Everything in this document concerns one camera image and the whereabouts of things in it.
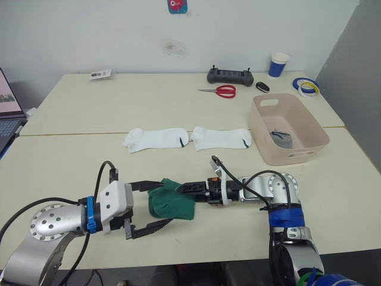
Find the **red scissors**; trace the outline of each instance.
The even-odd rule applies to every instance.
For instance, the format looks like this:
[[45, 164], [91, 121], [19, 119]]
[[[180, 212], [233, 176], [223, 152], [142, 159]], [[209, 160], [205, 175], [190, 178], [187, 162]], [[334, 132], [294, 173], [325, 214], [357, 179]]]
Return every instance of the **red scissors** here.
[[221, 85], [216, 89], [199, 89], [199, 91], [215, 92], [223, 98], [233, 98], [236, 96], [236, 87], [233, 85]]

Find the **laptop screen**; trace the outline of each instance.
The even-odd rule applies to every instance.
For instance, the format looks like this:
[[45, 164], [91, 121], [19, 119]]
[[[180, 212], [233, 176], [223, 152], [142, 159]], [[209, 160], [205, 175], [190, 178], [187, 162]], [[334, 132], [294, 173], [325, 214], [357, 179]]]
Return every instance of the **laptop screen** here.
[[23, 115], [5, 76], [0, 69], [0, 117]]

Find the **paper cup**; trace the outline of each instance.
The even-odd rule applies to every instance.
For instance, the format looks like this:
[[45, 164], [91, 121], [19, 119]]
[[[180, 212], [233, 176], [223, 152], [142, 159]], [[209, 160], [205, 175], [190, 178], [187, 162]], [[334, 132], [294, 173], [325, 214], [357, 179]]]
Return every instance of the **paper cup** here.
[[280, 77], [289, 59], [290, 56], [282, 52], [275, 52], [274, 54], [272, 54], [268, 75], [272, 77]]

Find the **table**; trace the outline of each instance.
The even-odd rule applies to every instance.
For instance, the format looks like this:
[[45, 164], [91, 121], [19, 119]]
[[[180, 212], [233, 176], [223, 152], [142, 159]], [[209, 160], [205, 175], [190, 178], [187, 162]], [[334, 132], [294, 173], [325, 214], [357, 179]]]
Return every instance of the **table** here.
[[[381, 248], [381, 176], [345, 128], [325, 129], [330, 143], [313, 160], [296, 165], [266, 165], [255, 144], [247, 150], [196, 151], [193, 143], [171, 150], [129, 154], [126, 134], [21, 136], [0, 160], [0, 224], [16, 210], [43, 197], [72, 200], [91, 195], [104, 160], [111, 160], [126, 182], [203, 181], [214, 172], [215, 154], [236, 176], [264, 169], [288, 172], [299, 182], [306, 226], [320, 254]], [[105, 172], [101, 186], [107, 185]], [[154, 221], [147, 193], [134, 193], [133, 223]], [[79, 268], [119, 268], [267, 258], [268, 220], [258, 205], [229, 207], [196, 204], [195, 219], [175, 220], [155, 234], [124, 240], [124, 231], [92, 235]], [[19, 245], [37, 208], [23, 214], [4, 236], [0, 268]], [[68, 247], [63, 269], [72, 266], [83, 238]]]
[[[254, 73], [271, 92], [298, 96], [322, 127], [344, 126], [323, 97], [302, 98], [292, 87], [303, 72], [287, 72], [274, 79]], [[21, 135], [126, 133], [133, 128], [156, 130], [200, 125], [209, 129], [248, 128], [247, 115], [256, 87], [236, 85], [237, 96], [226, 100], [212, 93], [206, 74], [115, 74], [111, 80], [90, 82], [88, 74], [67, 74], [45, 98]]]

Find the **laptop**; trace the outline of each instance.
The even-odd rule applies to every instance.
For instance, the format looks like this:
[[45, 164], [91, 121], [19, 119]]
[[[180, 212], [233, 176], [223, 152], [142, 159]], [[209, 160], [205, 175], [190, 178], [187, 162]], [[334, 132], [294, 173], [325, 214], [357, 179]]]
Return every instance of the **laptop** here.
[[25, 114], [0, 69], [0, 154], [12, 143], [16, 130], [25, 122]]

